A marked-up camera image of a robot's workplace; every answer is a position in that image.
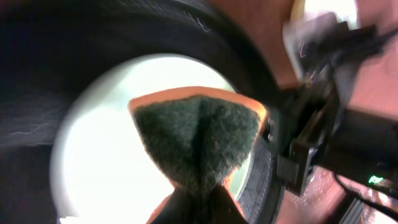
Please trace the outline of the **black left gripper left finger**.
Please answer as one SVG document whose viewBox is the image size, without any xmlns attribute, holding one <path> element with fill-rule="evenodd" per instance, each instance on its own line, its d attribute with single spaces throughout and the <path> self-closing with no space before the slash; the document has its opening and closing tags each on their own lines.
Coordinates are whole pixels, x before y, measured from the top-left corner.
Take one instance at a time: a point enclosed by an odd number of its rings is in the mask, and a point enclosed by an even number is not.
<svg viewBox="0 0 398 224">
<path fill-rule="evenodd" d="M 185 189 L 176 188 L 154 210 L 151 224 L 205 223 L 205 209 L 200 197 Z"/>
</svg>

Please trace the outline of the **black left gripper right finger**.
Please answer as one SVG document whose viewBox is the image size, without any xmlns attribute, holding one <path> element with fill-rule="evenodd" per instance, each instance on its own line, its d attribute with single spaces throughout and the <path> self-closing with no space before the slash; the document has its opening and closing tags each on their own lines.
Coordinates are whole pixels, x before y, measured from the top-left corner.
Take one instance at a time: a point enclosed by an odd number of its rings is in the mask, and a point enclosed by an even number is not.
<svg viewBox="0 0 398 224">
<path fill-rule="evenodd" d="M 209 197 L 209 222 L 211 224 L 248 224 L 232 199 L 229 191 L 217 185 Z"/>
</svg>

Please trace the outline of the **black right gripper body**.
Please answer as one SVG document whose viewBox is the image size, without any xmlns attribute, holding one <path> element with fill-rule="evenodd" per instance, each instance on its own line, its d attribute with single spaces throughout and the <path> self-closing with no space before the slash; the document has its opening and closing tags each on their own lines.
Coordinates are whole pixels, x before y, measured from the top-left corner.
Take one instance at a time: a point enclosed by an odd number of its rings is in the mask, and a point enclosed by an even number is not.
<svg viewBox="0 0 398 224">
<path fill-rule="evenodd" d="M 339 126 L 337 84 L 327 78 L 294 91 L 274 88 L 264 102 L 269 110 L 269 147 L 275 154 L 270 191 L 288 189 L 300 195 Z"/>
</svg>

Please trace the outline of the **green yellow sponge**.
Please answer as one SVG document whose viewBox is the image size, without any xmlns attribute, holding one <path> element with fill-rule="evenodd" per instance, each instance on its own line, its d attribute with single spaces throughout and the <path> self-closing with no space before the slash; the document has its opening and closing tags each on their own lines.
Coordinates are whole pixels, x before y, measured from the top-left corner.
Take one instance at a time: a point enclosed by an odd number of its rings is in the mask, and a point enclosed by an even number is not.
<svg viewBox="0 0 398 224">
<path fill-rule="evenodd" d="M 242 165 L 267 118 L 252 98 L 202 86 L 133 98 L 128 108 L 146 153 L 193 195 L 207 194 Z"/>
</svg>

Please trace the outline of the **light green plate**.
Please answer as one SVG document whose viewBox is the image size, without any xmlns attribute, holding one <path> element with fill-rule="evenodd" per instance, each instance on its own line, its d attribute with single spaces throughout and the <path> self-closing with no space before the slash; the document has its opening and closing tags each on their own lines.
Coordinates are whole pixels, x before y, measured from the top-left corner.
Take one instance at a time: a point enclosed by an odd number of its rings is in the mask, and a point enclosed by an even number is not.
<svg viewBox="0 0 398 224">
<path fill-rule="evenodd" d="M 74 102 L 53 145 L 50 188 L 59 223 L 145 223 L 173 192 L 130 115 L 131 99 L 185 86 L 236 91 L 214 67 L 177 54 L 127 60 Z"/>
</svg>

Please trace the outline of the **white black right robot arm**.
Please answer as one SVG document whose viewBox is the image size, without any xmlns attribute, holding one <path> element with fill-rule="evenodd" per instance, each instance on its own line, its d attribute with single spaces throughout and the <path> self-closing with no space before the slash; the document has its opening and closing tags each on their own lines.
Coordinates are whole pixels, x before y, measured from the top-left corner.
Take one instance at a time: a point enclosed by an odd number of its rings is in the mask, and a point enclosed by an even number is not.
<svg viewBox="0 0 398 224">
<path fill-rule="evenodd" d="M 397 121 L 349 110 L 332 79 L 291 92 L 268 115 L 277 176 L 301 195 L 320 166 L 397 198 Z"/>
</svg>

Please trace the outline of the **black round tray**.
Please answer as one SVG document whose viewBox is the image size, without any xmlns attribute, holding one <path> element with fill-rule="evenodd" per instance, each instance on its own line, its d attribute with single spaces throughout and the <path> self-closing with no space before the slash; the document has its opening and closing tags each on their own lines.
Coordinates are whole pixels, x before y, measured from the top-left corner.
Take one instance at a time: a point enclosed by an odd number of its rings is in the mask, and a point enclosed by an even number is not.
<svg viewBox="0 0 398 224">
<path fill-rule="evenodd" d="M 49 165 L 62 119 L 105 71 L 156 53 L 201 60 L 264 104 L 281 98 L 249 37 L 201 1 L 1 3 L 2 223 L 55 223 Z"/>
</svg>

